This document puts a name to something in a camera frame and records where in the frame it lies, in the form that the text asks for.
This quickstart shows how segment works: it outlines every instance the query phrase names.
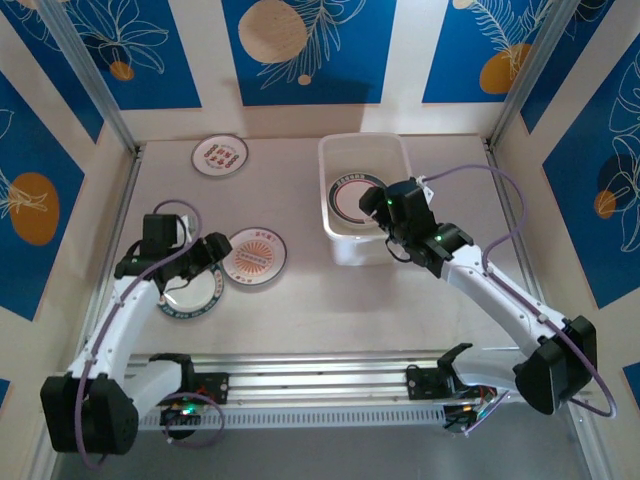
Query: ceramic plate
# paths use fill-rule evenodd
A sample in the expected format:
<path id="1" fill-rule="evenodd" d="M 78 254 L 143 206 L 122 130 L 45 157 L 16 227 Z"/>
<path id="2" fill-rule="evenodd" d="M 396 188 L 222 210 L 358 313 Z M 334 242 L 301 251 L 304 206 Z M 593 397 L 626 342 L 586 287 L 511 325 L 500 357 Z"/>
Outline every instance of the ceramic plate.
<path id="1" fill-rule="evenodd" d="M 287 261 L 284 242 L 266 228 L 242 230 L 229 241 L 233 251 L 222 261 L 222 268 L 241 285 L 264 285 L 280 274 Z"/>
<path id="2" fill-rule="evenodd" d="M 173 318 L 188 319 L 199 317 L 211 310 L 224 291 L 224 278 L 218 265 L 202 272 L 191 280 L 172 278 L 167 283 L 164 295 L 158 306 Z"/>
<path id="3" fill-rule="evenodd" d="M 240 170 L 248 157 L 247 144 L 241 138 L 214 135 L 196 145 L 191 153 L 191 162 L 205 175 L 224 177 Z"/>
<path id="4" fill-rule="evenodd" d="M 360 210 L 360 198 L 369 188 L 384 186 L 382 180 L 368 173 L 357 172 L 343 175 L 329 188 L 329 207 L 340 220 L 350 226 L 375 225 L 375 221 Z"/>

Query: purple cable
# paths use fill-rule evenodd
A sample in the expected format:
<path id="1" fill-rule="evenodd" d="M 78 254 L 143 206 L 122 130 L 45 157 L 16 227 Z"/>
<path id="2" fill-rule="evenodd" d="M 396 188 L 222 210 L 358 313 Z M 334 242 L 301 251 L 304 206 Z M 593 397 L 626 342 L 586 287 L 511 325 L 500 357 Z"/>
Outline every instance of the purple cable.
<path id="1" fill-rule="evenodd" d="M 92 463 L 91 460 L 89 459 L 89 456 L 87 455 L 87 450 L 84 445 L 84 438 L 82 437 L 82 403 L 84 400 L 84 390 L 87 385 L 87 380 L 89 378 L 91 366 L 96 362 L 96 360 L 94 359 L 98 353 L 98 350 L 100 349 L 100 345 L 102 345 L 104 337 L 107 335 L 107 331 L 109 330 L 109 327 L 111 326 L 111 323 L 113 322 L 113 319 L 115 318 L 116 313 L 118 313 L 118 310 L 120 309 L 120 307 L 124 305 L 124 301 L 131 294 L 131 292 L 138 286 L 138 284 L 142 282 L 144 278 L 150 273 L 153 273 L 158 268 L 166 265 L 167 263 L 178 258 L 180 255 L 189 251 L 189 249 L 193 246 L 195 241 L 198 238 L 200 238 L 200 234 L 202 233 L 202 217 L 200 215 L 200 212 L 192 204 L 190 204 L 187 201 L 178 200 L 178 199 L 165 200 L 164 202 L 161 202 L 158 205 L 156 205 L 156 207 L 153 209 L 153 213 L 156 213 L 161 207 L 170 203 L 177 203 L 180 205 L 184 205 L 193 211 L 197 219 L 196 232 L 193 236 L 195 240 L 191 240 L 191 242 L 185 243 L 185 245 L 177 252 L 151 265 L 144 272 L 138 275 L 124 290 L 124 292 L 122 292 L 122 295 L 120 296 L 120 299 L 119 299 L 120 301 L 116 302 L 113 305 L 113 307 L 111 308 L 111 311 L 107 315 L 107 318 L 104 324 L 102 325 L 102 328 L 100 329 L 100 332 L 98 333 L 98 336 L 96 337 L 96 341 L 94 342 L 90 352 L 91 358 L 85 362 L 84 370 L 82 371 L 80 382 L 78 383 L 78 391 L 76 393 L 76 403 L 75 403 L 75 408 L 73 412 L 74 432 L 76 437 L 76 445 L 78 447 L 78 453 L 80 453 L 80 456 L 82 457 L 82 461 L 84 462 L 85 466 L 90 470 L 98 470 L 102 466 L 102 464 L 104 463 L 107 457 L 106 455 L 103 455 L 97 464 Z"/>
<path id="2" fill-rule="evenodd" d="M 498 408 L 498 406 L 499 406 L 499 405 L 502 403 L 502 401 L 506 398 L 506 396 L 507 396 L 507 394 L 508 394 L 508 393 L 509 393 L 509 391 L 508 391 L 508 390 L 507 390 L 506 392 L 503 392 L 503 393 L 502 393 L 502 395 L 500 395 L 500 396 L 498 397 L 498 399 L 494 402 L 494 404 L 493 404 L 493 405 L 491 405 L 491 406 L 487 407 L 487 410 L 486 410 L 486 412 L 485 412 L 484 416 L 483 416 L 480 420 L 477 420 L 477 421 L 476 421 L 476 423 L 474 423 L 473 425 L 471 425 L 469 428 L 465 428 L 465 429 L 462 431 L 462 433 L 464 433 L 464 434 L 465 434 L 465 436 L 466 436 L 466 435 L 469 435 L 473 430 L 475 430 L 475 429 L 478 427 L 478 425 L 480 425 L 482 422 L 484 422 L 484 421 L 487 419 L 487 417 L 488 417 L 489 415 L 491 415 L 491 414 L 496 410 L 496 408 Z"/>
<path id="3" fill-rule="evenodd" d="M 489 253 L 495 247 L 500 245 L 501 243 L 505 242 L 506 240 L 508 240 L 510 238 L 514 238 L 516 235 L 518 235 L 522 231 L 522 226 L 524 225 L 524 223 L 525 223 L 525 221 L 527 219 L 527 216 L 528 216 L 527 203 L 526 203 L 526 201 L 524 199 L 524 194 L 522 193 L 522 190 L 520 189 L 520 187 L 518 186 L 516 181 L 513 179 L 513 177 L 511 177 L 511 175 L 509 175 L 507 172 L 504 172 L 504 171 L 502 171 L 502 170 L 500 170 L 498 168 L 495 168 L 495 167 L 490 167 L 488 165 L 469 164 L 469 165 L 462 165 L 462 166 L 459 166 L 459 167 L 451 168 L 451 169 L 446 170 L 446 171 L 444 171 L 442 173 L 439 173 L 437 175 L 432 175 L 430 177 L 424 177 L 423 181 L 424 182 L 429 182 L 429 181 L 432 181 L 432 180 L 438 180 L 439 178 L 445 177 L 445 176 L 450 175 L 452 173 L 458 172 L 460 170 L 467 170 L 467 169 L 487 170 L 487 171 L 492 172 L 494 174 L 500 175 L 502 178 L 507 180 L 513 186 L 513 188 L 515 189 L 516 193 L 518 194 L 518 198 L 520 199 L 520 203 L 522 205 L 522 216 L 520 217 L 520 220 L 518 221 L 518 224 L 516 225 L 516 227 L 513 230 L 511 230 L 507 235 L 503 235 L 502 237 L 498 238 L 497 240 L 491 242 L 489 244 L 489 246 L 487 246 L 487 248 L 483 252 L 483 254 L 482 254 L 482 268 L 484 269 L 485 273 L 489 276 L 489 278 L 491 278 L 494 282 L 496 282 L 498 285 L 500 285 L 500 287 L 502 287 L 506 292 L 508 292 L 512 297 L 514 297 L 518 302 L 520 302 L 525 308 L 527 308 L 531 313 L 533 313 L 536 316 L 536 318 L 538 319 L 539 323 L 541 323 L 543 325 L 546 325 L 549 329 L 551 329 L 571 349 L 571 351 L 576 355 L 576 357 L 578 357 L 580 362 L 582 362 L 582 364 L 585 366 L 585 368 L 589 371 L 589 373 L 594 378 L 594 380 L 596 381 L 598 386 L 602 389 L 602 393 L 604 394 L 605 398 L 607 399 L 607 403 L 609 404 L 609 411 L 605 412 L 603 410 L 600 410 L 598 408 L 592 407 L 591 405 L 589 405 L 587 403 L 581 402 L 580 400 L 575 400 L 573 398 L 569 399 L 569 401 L 571 403 L 575 404 L 575 405 L 578 405 L 580 407 L 586 408 L 587 410 L 589 410 L 592 413 L 595 413 L 596 415 L 600 415 L 600 416 L 606 417 L 606 418 L 614 418 L 616 416 L 616 414 L 617 414 L 617 411 L 618 411 L 618 407 L 616 405 L 616 401 L 613 398 L 611 390 L 609 390 L 609 387 L 605 383 L 604 379 L 598 373 L 598 371 L 593 366 L 593 364 L 589 361 L 589 359 L 584 355 L 584 353 L 582 353 L 580 351 L 578 346 L 562 331 L 562 329 L 557 327 L 553 322 L 551 322 L 548 318 L 546 318 L 546 316 L 544 316 L 542 314 L 542 312 L 535 305 L 533 305 L 525 297 L 520 295 L 520 293 L 515 291 L 508 283 L 506 283 L 500 277 L 498 277 L 493 272 L 493 269 L 489 265 Z M 470 432 L 473 428 L 475 428 L 475 425 L 477 425 L 477 423 L 474 424 L 472 426 L 472 428 L 468 429 L 467 433 Z"/>
<path id="4" fill-rule="evenodd" d="M 168 442 L 170 442 L 172 445 L 176 445 L 178 447 L 191 448 L 191 449 L 210 447 L 211 445 L 215 444 L 220 439 L 220 436 L 222 435 L 222 432 L 224 431 L 224 425 L 225 425 L 224 413 L 222 412 L 222 409 L 220 408 L 220 405 L 218 405 L 216 402 L 214 402 L 213 399 L 211 399 L 210 397 L 207 397 L 205 395 L 200 395 L 199 393 L 190 393 L 190 392 L 172 393 L 171 395 L 167 395 L 166 397 L 164 397 L 164 400 L 181 400 L 181 399 L 183 399 L 185 397 L 193 398 L 193 399 L 196 399 L 196 400 L 200 400 L 202 402 L 206 402 L 209 405 L 211 405 L 213 408 L 215 408 L 218 411 L 218 413 L 220 414 L 220 428 L 218 429 L 216 434 L 213 437 L 211 437 L 209 440 L 204 440 L 202 442 L 174 442 L 173 439 L 169 436 L 169 424 L 175 418 L 179 418 L 179 417 L 174 417 L 170 421 L 168 421 L 167 424 L 165 425 L 164 430 L 163 430 L 164 436 L 166 437 Z"/>

